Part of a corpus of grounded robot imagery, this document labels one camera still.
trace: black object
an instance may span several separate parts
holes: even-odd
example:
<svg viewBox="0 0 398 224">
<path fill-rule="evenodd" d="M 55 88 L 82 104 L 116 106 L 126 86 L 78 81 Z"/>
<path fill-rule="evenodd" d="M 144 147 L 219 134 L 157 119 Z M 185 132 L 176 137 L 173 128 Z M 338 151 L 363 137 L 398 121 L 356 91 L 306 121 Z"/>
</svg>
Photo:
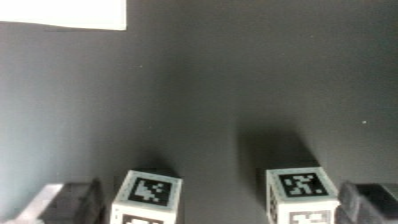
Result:
<svg viewBox="0 0 398 224">
<path fill-rule="evenodd" d="M 352 223 L 398 224 L 398 195 L 393 190 L 396 186 L 395 184 L 343 183 L 338 198 Z"/>
</svg>

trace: gray wall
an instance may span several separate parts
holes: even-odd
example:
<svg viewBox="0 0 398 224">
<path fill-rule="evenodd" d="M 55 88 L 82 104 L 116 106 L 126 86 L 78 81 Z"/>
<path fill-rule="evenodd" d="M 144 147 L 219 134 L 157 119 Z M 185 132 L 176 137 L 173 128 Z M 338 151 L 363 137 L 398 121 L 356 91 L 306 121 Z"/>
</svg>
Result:
<svg viewBox="0 0 398 224">
<path fill-rule="evenodd" d="M 128 31 L 0 24 L 0 221 L 43 185 L 185 178 L 180 222 L 261 223 L 256 170 L 396 182 L 398 4 L 128 1 Z"/>
</svg>

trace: white paper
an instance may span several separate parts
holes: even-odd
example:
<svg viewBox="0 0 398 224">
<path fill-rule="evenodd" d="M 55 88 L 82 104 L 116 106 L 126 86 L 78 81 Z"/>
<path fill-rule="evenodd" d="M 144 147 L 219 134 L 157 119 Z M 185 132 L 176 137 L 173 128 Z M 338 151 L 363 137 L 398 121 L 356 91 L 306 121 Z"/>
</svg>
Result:
<svg viewBox="0 0 398 224">
<path fill-rule="evenodd" d="M 0 0 L 0 21 L 126 30 L 126 0 Z"/>
</svg>

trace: cube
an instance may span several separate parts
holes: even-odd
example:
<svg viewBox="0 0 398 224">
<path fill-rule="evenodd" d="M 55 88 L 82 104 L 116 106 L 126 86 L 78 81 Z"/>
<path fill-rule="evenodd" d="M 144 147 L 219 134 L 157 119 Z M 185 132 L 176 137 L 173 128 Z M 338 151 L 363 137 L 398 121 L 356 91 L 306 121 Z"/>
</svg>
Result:
<svg viewBox="0 0 398 224">
<path fill-rule="evenodd" d="M 352 184 L 345 182 L 338 198 L 354 223 L 398 224 L 396 184 Z"/>
<path fill-rule="evenodd" d="M 183 180 L 128 171 L 112 203 L 110 224 L 174 224 Z"/>
<path fill-rule="evenodd" d="M 340 203 L 341 203 L 341 210 L 345 211 L 347 217 L 352 222 L 357 222 L 357 213 L 359 213 L 359 206 L 363 202 L 363 196 L 359 193 L 361 185 L 345 182 L 340 188 Z"/>
<path fill-rule="evenodd" d="M 396 186 L 391 188 L 380 184 L 363 185 L 357 223 L 398 224 L 398 195 L 393 189 Z"/>
<path fill-rule="evenodd" d="M 334 224 L 338 191 L 322 167 L 267 170 L 272 224 Z"/>
<path fill-rule="evenodd" d="M 9 223 L 96 224 L 105 209 L 100 181 L 48 184 Z"/>
<path fill-rule="evenodd" d="M 338 209 L 336 209 L 336 216 L 334 216 L 334 220 L 336 220 L 336 224 L 354 224 L 348 216 L 347 216 L 347 213 L 345 213 L 345 209 L 341 206 L 338 206 Z"/>
</svg>

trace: white block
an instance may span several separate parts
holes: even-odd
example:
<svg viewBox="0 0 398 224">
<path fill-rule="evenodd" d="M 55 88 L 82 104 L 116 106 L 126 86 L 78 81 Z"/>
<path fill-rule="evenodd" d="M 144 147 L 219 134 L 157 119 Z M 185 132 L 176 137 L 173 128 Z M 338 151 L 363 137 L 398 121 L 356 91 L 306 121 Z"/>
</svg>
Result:
<svg viewBox="0 0 398 224">
<path fill-rule="evenodd" d="M 183 180 L 128 171 L 112 203 L 110 224 L 174 224 Z"/>
<path fill-rule="evenodd" d="M 338 190 L 322 167 L 267 170 L 272 224 L 334 224 Z"/>
</svg>

